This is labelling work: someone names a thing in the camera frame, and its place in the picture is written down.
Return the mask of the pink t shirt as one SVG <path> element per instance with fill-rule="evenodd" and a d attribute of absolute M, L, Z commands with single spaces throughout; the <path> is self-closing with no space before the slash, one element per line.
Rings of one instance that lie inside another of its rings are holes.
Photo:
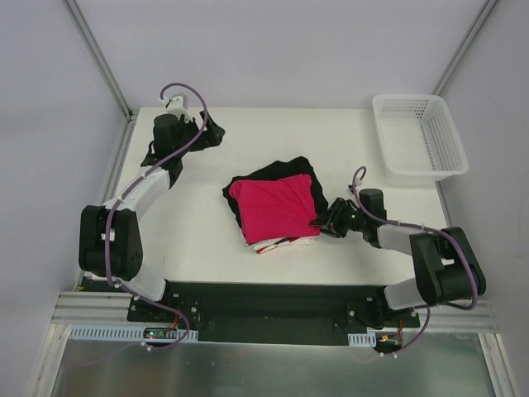
<path fill-rule="evenodd" d="M 228 190 L 241 217 L 247 244 L 284 237 L 317 237 L 309 223 L 317 213 L 312 178 L 298 174 L 278 180 L 237 180 Z"/>

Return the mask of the white red shirt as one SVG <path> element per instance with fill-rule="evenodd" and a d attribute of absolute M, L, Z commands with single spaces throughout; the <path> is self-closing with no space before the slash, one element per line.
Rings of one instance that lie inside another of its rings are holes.
<path fill-rule="evenodd" d="M 273 251 L 278 248 L 289 246 L 311 246 L 315 237 L 284 237 L 281 239 L 264 240 L 253 244 L 247 244 L 246 249 L 252 250 L 258 255 Z"/>

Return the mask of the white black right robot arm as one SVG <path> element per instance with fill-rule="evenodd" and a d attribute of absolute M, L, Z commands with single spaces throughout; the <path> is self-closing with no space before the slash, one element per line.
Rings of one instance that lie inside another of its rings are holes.
<path fill-rule="evenodd" d="M 384 298 L 372 305 L 373 319 L 381 326 L 398 321 L 403 309 L 441 304 L 471 310 L 486 291 L 484 273 L 461 228 L 390 221 L 380 189 L 362 189 L 353 200 L 337 198 L 310 225 L 335 238 L 359 232 L 374 248 L 412 258 L 414 276 L 383 287 Z"/>

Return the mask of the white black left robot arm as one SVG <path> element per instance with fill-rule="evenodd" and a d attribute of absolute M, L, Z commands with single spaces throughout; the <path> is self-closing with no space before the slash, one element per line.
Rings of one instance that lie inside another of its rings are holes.
<path fill-rule="evenodd" d="M 115 198 L 81 212 L 79 267 L 147 299 L 146 312 L 158 322 L 174 314 L 174 301 L 166 296 L 167 281 L 145 263 L 140 220 L 163 194 L 175 185 L 189 152 L 219 146 L 226 134 L 208 112 L 199 113 L 198 125 L 185 110 L 163 113 L 153 121 L 153 140 L 148 145 L 138 174 Z"/>

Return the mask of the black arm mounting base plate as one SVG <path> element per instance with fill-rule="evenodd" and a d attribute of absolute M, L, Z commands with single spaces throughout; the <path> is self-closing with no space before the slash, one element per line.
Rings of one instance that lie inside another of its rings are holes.
<path fill-rule="evenodd" d="M 344 346 L 351 334 L 417 329 L 392 311 L 380 285 L 267 285 L 170 281 L 160 304 L 130 299 L 133 323 L 195 331 L 201 342 Z"/>

